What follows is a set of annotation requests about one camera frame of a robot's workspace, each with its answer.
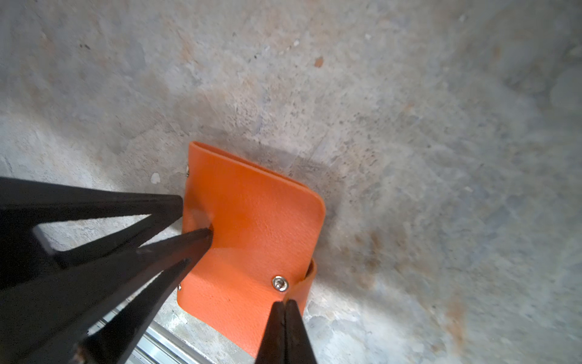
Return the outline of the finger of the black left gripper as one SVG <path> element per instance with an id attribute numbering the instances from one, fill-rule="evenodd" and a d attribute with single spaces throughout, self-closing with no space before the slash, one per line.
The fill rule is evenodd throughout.
<path id="1" fill-rule="evenodd" d="M 59 184 L 1 179 L 1 287 L 12 288 L 42 275 L 137 248 L 177 221 L 183 212 L 178 195 L 135 194 Z M 58 251 L 41 224 L 142 216 L 115 233 Z"/>
<path id="2" fill-rule="evenodd" d="M 200 229 L 1 292 L 3 363 L 123 363 L 212 244 Z"/>

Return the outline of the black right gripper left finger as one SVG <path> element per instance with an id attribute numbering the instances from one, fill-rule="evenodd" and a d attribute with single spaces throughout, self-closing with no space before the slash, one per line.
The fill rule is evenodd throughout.
<path id="1" fill-rule="evenodd" d="M 284 364 L 285 351 L 285 304 L 275 302 L 271 307 L 255 364 Z"/>

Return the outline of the orange card holder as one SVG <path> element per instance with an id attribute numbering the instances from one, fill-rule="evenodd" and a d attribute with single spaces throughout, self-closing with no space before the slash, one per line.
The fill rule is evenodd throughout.
<path id="1" fill-rule="evenodd" d="M 210 250 L 182 280 L 178 305 L 256 356 L 272 304 L 305 309 L 326 208 L 306 185 L 200 142 L 188 149 L 183 230 Z"/>

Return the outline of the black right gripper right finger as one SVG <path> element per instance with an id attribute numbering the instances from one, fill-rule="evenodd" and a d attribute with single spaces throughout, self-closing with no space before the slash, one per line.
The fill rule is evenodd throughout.
<path id="1" fill-rule="evenodd" d="M 286 364 L 316 364 L 314 351 L 303 323 L 298 303 L 288 300 L 285 303 L 285 359 Z"/>

